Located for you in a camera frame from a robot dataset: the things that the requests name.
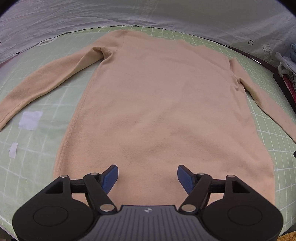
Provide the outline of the beige long sleeve shirt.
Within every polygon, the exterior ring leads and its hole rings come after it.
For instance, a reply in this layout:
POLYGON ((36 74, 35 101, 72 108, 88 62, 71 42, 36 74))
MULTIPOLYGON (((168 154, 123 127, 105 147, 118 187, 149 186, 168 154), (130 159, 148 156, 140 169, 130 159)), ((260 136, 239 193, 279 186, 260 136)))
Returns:
POLYGON ((275 202, 273 161, 247 104, 291 137, 295 123, 235 59, 184 40, 116 30, 26 77, 1 101, 1 126, 82 69, 99 66, 60 144, 54 176, 80 179, 112 164, 116 205, 180 205, 177 167, 236 175, 275 202))

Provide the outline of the small white tape strip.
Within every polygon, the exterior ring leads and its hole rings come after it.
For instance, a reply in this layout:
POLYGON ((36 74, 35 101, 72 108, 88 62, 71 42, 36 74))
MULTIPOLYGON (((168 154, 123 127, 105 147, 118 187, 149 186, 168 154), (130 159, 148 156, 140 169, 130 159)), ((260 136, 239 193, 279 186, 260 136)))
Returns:
POLYGON ((12 143, 11 147, 9 148, 9 157, 12 159, 16 158, 18 143, 12 143))

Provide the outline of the folded grey sweatshirt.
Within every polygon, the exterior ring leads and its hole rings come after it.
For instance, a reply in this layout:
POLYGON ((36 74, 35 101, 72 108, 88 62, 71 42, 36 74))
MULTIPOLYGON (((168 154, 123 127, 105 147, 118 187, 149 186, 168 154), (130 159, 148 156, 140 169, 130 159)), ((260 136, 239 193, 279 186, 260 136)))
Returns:
POLYGON ((275 53, 275 57, 280 62, 278 66, 280 76, 290 73, 295 75, 295 63, 289 57, 283 57, 279 52, 275 53))

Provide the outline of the folded black garment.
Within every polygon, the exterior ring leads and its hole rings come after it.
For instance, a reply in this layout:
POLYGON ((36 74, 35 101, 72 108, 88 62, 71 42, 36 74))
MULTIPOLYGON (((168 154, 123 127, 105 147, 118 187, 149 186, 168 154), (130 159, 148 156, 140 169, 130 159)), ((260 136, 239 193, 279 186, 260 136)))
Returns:
POLYGON ((293 96, 292 96, 289 88, 287 87, 284 79, 277 73, 273 73, 273 78, 276 81, 276 83, 278 84, 281 91, 283 92, 286 99, 288 100, 288 103, 292 107, 293 111, 295 112, 296 111, 296 104, 295 104, 293 96))

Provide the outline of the folded red garment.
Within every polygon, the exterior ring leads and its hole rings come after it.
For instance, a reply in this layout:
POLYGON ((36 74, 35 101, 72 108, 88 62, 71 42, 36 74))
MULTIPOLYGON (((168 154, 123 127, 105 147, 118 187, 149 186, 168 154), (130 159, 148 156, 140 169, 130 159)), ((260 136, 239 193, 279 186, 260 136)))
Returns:
POLYGON ((285 81, 286 86, 288 87, 290 93, 292 94, 293 98, 295 98, 295 89, 293 87, 292 82, 288 78, 288 75, 283 75, 283 80, 285 81))

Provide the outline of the green grid cutting mat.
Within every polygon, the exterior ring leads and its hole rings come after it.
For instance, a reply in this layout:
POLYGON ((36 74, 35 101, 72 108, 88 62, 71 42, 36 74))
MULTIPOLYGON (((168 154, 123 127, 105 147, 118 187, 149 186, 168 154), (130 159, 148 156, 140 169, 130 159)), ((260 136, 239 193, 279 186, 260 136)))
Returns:
MULTIPOLYGON (((137 31, 167 40, 185 40, 191 45, 204 45, 235 57, 252 80, 291 117, 295 112, 273 73, 254 60, 221 44, 180 32, 136 27, 137 31)), ((26 76, 39 67, 70 55, 111 32, 111 27, 86 29, 48 39, 22 52, 1 65, 1 97, 5 97, 26 76)), ((50 183, 55 157, 76 105, 93 73, 92 65, 26 107, 26 111, 40 111, 42 116, 36 130, 19 128, 21 115, 16 115, 1 131, 1 227, 13 234, 11 220, 14 212, 50 183)), ((284 232, 295 224, 295 143, 255 103, 247 98, 262 139, 274 163, 276 205, 284 217, 284 232)))

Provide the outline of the grey printed backdrop sheet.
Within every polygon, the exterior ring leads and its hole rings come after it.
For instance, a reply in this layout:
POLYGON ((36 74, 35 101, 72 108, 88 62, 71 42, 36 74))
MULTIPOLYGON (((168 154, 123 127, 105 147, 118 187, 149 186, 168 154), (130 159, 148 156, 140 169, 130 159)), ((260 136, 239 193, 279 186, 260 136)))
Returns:
POLYGON ((295 42, 278 1, 19 1, 1 16, 1 61, 63 33, 144 26, 199 36, 277 65, 295 42))

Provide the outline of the folded blue denim jeans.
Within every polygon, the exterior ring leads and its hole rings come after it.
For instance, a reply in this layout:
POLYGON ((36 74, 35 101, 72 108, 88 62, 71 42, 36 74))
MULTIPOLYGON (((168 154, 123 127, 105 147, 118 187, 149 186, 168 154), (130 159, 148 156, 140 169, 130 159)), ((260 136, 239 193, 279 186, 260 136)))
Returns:
POLYGON ((291 44, 291 52, 290 52, 290 58, 291 58, 291 60, 292 61, 294 61, 295 62, 295 60, 296 60, 296 44, 291 44))

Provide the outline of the large white tape patch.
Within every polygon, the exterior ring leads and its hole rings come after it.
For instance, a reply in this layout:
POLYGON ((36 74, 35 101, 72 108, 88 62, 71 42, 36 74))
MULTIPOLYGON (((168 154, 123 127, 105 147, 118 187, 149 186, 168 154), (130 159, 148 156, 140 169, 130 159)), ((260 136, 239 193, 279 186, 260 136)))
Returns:
POLYGON ((19 129, 34 131, 37 129, 42 111, 24 111, 18 124, 19 129))

